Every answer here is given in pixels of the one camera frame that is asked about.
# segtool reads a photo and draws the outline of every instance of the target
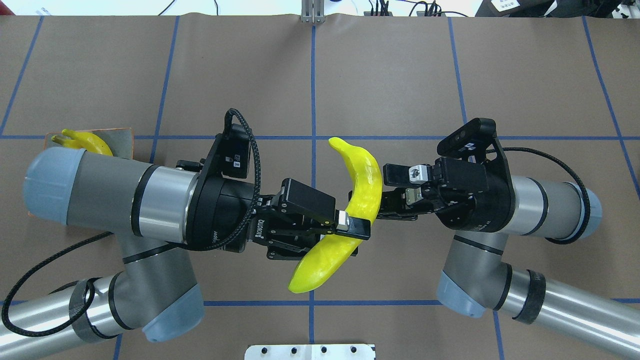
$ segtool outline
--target white mounting plate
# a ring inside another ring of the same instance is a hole
[[[372,344],[252,345],[246,349],[244,360],[376,360],[375,349]]]

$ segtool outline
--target toy banana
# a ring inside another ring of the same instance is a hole
[[[58,143],[64,147],[68,147],[69,149],[84,149],[77,140],[64,138],[58,135],[52,136],[51,141],[53,141],[54,143]]]
[[[69,137],[69,139],[53,136],[51,140],[64,147],[70,147],[72,149],[84,148],[87,151],[94,152],[96,154],[113,156],[113,153],[107,143],[96,134],[64,129],[62,131],[62,135]]]
[[[382,175],[376,159],[365,149],[353,146],[340,138],[329,139],[333,147],[344,159],[353,182],[353,195],[346,208],[351,217],[371,221],[378,216],[382,198]],[[311,248],[298,263],[289,291],[303,293],[324,284],[347,260],[362,240],[339,235],[327,235]]]

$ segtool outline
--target black band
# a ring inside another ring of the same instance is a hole
[[[131,230],[133,231],[133,235],[142,236],[140,233],[140,206],[142,206],[142,195],[145,193],[145,188],[147,187],[147,183],[151,178],[151,175],[159,168],[160,165],[151,165],[147,168],[140,181],[138,182],[138,187],[136,187],[136,191],[133,193],[133,203],[131,204]]]
[[[88,280],[78,281],[76,287],[69,298],[69,317],[75,315],[79,309],[81,309],[85,304],[84,297],[86,296],[87,289],[95,292],[95,288],[93,283],[100,279],[99,277],[92,277]],[[113,339],[115,336],[106,336],[105,334],[98,331],[98,329],[91,324],[89,321],[89,316],[86,312],[80,316],[77,321],[71,323],[74,332],[77,337],[82,339],[86,343],[99,343],[100,339]]]
[[[522,236],[531,235],[536,231],[538,231],[538,229],[542,226],[542,224],[545,223],[545,220],[547,219],[547,213],[549,211],[549,199],[547,198],[547,192],[542,187],[542,184],[537,182],[537,180],[535,179],[531,179],[530,177],[528,177],[528,179],[536,183],[536,185],[538,185],[538,188],[540,189],[540,193],[542,193],[542,217],[540,217],[540,221],[538,222],[538,225],[536,225],[536,227],[534,227],[533,230],[529,231],[526,234],[523,234]]]
[[[126,264],[132,263],[134,261],[139,261],[139,260],[142,260],[142,259],[150,258],[150,257],[152,257],[154,255],[162,254],[165,251],[169,251],[169,250],[175,249],[177,247],[178,246],[176,246],[176,244],[174,244],[174,243],[167,243],[167,244],[162,245],[162,246],[154,247],[151,250],[139,252],[139,253],[137,253],[135,255],[127,256],[126,258],[122,258],[122,262],[126,265]]]
[[[520,314],[512,319],[529,325],[536,321],[538,314],[540,314],[547,292],[547,281],[541,273],[533,270],[527,271],[529,272],[529,292]]]
[[[475,242],[475,241],[473,241],[473,240],[469,240],[469,239],[467,239],[467,238],[463,238],[463,237],[462,237],[462,236],[460,236],[460,235],[454,235],[454,236],[453,236],[453,239],[454,239],[454,240],[458,240],[458,241],[460,241],[461,243],[465,243],[465,244],[467,244],[467,245],[471,245],[471,246],[473,246],[473,247],[477,247],[477,248],[479,248],[479,249],[481,249],[481,250],[491,252],[492,254],[496,254],[496,255],[500,255],[500,256],[502,256],[502,254],[504,253],[504,251],[502,251],[502,250],[498,250],[498,249],[496,249],[495,247],[490,247],[490,246],[487,246],[487,245],[484,245],[484,244],[481,244],[481,243],[477,243],[477,242]]]
[[[109,283],[109,310],[111,311],[111,316],[113,316],[113,319],[116,320],[116,323],[121,328],[125,330],[133,330],[132,327],[127,326],[127,324],[125,324],[124,321],[122,321],[122,318],[120,318],[120,315],[118,314],[118,309],[116,309],[115,299],[113,298],[115,296],[114,291],[116,288],[116,279],[118,278],[118,276],[120,276],[120,274],[122,274],[122,272],[118,272],[117,274],[115,274],[111,278],[111,282]]]
[[[500,310],[502,305],[504,305],[504,301],[507,300],[507,295],[509,295],[509,289],[511,288],[511,278],[513,277],[513,269],[511,268],[510,264],[506,264],[506,265],[507,265],[507,279],[506,279],[506,282],[504,283],[504,289],[502,290],[500,301],[498,301],[498,304],[493,308],[493,310],[496,310],[496,311]]]

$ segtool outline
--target light blue joint cap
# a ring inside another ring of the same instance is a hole
[[[31,162],[22,187],[29,212],[67,224],[67,210],[84,149],[50,147]]]
[[[486,310],[484,306],[467,295],[444,271],[440,274],[440,283],[438,283],[438,300],[458,314],[472,318],[481,317]]]
[[[167,341],[190,331],[203,317],[204,302],[200,285],[196,284],[146,324],[142,331],[152,343]]]
[[[566,184],[572,185],[578,191],[578,193],[581,194],[580,187],[578,185],[574,183]],[[589,195],[589,209],[591,209],[591,214],[589,215],[589,222],[587,223],[587,227],[585,228],[584,233],[582,233],[582,235],[580,236],[580,239],[584,239],[587,236],[593,234],[596,229],[598,229],[598,226],[600,226],[600,222],[602,221],[602,203],[600,202],[600,199],[598,199],[598,196],[590,189],[587,189],[587,194]],[[580,226],[582,226],[583,219],[584,201],[580,201],[580,222],[578,223],[578,226],[575,227],[575,230],[571,235],[559,240],[573,238],[573,235],[576,235],[578,233],[578,229],[580,229]]]

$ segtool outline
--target metal bracket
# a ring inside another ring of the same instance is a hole
[[[302,0],[300,20],[307,24],[324,22],[324,0]]]

